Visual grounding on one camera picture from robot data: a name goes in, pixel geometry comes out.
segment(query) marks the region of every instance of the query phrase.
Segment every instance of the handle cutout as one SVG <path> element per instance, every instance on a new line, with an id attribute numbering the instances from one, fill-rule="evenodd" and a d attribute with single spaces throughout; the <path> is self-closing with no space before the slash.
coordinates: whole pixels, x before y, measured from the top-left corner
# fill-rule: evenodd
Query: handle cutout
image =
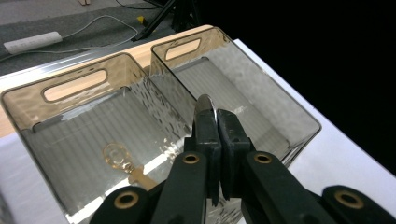
<path id="1" fill-rule="evenodd" d="M 47 101 L 54 102 L 97 86 L 98 84 L 106 81 L 106 78 L 106 71 L 99 70 L 97 72 L 88 74 L 87 76 L 78 77 L 60 85 L 48 88 L 44 90 L 43 95 Z"/>
<path id="2" fill-rule="evenodd" d="M 199 48 L 201 39 L 192 40 L 191 42 L 170 48 L 165 55 L 165 60 L 172 60 L 184 54 L 191 53 Z"/>

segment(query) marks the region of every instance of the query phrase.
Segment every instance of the screw hole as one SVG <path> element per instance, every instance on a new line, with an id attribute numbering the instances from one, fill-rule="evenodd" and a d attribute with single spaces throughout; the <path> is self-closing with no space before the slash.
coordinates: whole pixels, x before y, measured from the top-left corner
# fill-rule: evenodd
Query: screw hole
<path id="1" fill-rule="evenodd" d="M 198 160 L 199 160 L 199 157 L 196 156 L 196 155 L 194 155 L 194 154 L 186 155 L 186 156 L 183 158 L 183 161 L 184 161 L 185 163 L 187 163 L 187 164 L 195 164 L 196 162 L 198 162 Z"/>
<path id="2" fill-rule="evenodd" d="M 338 190 L 334 193 L 335 199 L 350 208 L 361 209 L 364 206 L 361 198 L 353 192 L 347 190 Z"/>
<path id="3" fill-rule="evenodd" d="M 127 209 L 134 206 L 139 199 L 139 195 L 133 191 L 125 191 L 117 196 L 114 205 L 119 209 Z"/>
<path id="4" fill-rule="evenodd" d="M 259 163 L 270 163 L 272 161 L 272 158 L 270 156 L 265 155 L 265 154 L 256 154 L 254 156 L 254 160 L 259 162 Z"/>

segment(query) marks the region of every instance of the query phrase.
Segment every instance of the small metal object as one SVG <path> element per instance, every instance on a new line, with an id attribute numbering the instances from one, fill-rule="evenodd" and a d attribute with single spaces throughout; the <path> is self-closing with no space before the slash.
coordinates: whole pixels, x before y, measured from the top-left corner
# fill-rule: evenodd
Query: small metal object
<path id="1" fill-rule="evenodd" d="M 110 143 L 103 149 L 103 156 L 107 164 L 113 169 L 123 170 L 129 174 L 128 181 L 130 184 L 138 183 L 146 190 L 150 190 L 157 185 L 154 180 L 143 174 L 144 166 L 134 166 L 132 156 L 125 146 Z"/>

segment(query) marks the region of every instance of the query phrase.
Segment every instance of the transparent plastic bin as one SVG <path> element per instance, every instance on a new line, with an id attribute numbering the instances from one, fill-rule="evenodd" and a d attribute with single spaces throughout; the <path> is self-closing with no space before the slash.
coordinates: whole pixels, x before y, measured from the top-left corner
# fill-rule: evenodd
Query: transparent plastic bin
<path id="1" fill-rule="evenodd" d="M 286 166 L 320 130 L 318 121 L 218 27 L 157 44 L 151 52 L 150 80 L 189 122 L 193 101 L 208 94 L 217 108 L 237 115 L 257 150 L 273 153 Z M 240 201 L 223 200 L 207 213 L 208 223 L 236 223 Z"/>
<path id="2" fill-rule="evenodd" d="M 117 162 L 143 166 L 151 184 L 164 181 L 191 135 L 191 123 L 126 53 L 7 90 L 1 100 L 69 223 L 89 223 L 109 193 L 130 184 Z M 110 152 L 110 164 L 109 147 L 130 157 Z"/>

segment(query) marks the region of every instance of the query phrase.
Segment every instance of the white table surface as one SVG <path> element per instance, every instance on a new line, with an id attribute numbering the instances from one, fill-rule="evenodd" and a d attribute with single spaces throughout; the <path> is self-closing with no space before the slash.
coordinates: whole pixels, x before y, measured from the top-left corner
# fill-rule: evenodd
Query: white table surface
<path id="1" fill-rule="evenodd" d="M 321 124 L 322 130 L 289 167 L 312 192 L 344 185 L 396 217 L 396 177 L 352 142 L 244 43 L 234 41 Z M 0 138 L 0 192 L 16 224 L 67 224 L 60 206 L 16 133 Z"/>

